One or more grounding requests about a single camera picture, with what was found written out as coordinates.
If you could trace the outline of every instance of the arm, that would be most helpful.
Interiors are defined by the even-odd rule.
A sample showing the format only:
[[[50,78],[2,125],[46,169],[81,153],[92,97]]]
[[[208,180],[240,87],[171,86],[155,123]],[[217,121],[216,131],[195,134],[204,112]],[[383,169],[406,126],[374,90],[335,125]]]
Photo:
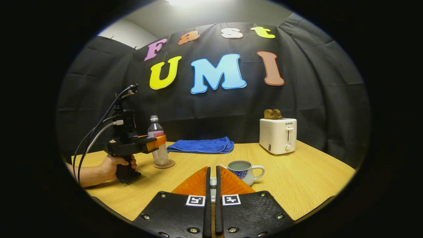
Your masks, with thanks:
[[[131,155],[131,157],[131,165],[132,168],[135,169],[137,167],[137,161],[135,160],[134,155]],[[122,157],[113,157],[111,155],[107,155],[106,158],[104,158],[104,161],[97,167],[82,167],[80,172],[81,186],[86,188],[106,182],[108,180],[116,180],[116,166],[118,164],[128,165],[129,163]],[[71,175],[74,176],[72,165],[67,163],[67,166],[71,172]]]

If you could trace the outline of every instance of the folded towel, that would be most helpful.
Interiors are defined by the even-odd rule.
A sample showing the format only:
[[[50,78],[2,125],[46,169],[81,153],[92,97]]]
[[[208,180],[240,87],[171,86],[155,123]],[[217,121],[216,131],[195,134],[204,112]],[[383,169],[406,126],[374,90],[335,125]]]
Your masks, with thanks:
[[[227,136],[215,140],[199,140],[187,141],[178,140],[173,145],[168,146],[169,152],[186,152],[186,153],[205,153],[227,154],[233,150],[233,141]]]

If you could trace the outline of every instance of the white toaster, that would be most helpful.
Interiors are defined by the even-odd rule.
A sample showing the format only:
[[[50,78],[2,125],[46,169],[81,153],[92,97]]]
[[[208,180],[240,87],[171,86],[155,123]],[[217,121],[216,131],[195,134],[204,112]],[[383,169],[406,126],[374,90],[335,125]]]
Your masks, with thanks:
[[[260,119],[260,145],[275,155],[293,152],[297,141],[297,120]]]

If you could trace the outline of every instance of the letter m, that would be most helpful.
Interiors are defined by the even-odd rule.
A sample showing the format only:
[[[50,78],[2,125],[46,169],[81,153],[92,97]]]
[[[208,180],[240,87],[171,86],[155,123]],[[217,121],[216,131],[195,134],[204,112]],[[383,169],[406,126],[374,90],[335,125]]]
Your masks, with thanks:
[[[207,59],[193,61],[191,65],[194,67],[194,87],[191,89],[191,93],[199,94],[207,91],[203,77],[211,88],[216,90],[223,74],[225,75],[225,80],[222,83],[222,88],[239,89],[245,87],[247,82],[241,77],[238,59],[238,54],[224,55],[216,68]]]

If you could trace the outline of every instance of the plastic water bottle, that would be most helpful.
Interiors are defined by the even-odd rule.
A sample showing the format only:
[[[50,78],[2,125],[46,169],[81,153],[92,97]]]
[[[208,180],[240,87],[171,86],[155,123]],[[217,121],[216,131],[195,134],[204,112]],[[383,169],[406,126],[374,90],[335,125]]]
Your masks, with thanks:
[[[150,118],[151,125],[148,127],[147,133],[149,137],[158,137],[164,135],[163,127],[159,124],[159,118],[152,115]],[[166,150],[166,143],[159,146],[159,149],[152,152],[154,163],[157,165],[164,165],[169,162],[168,151]]]

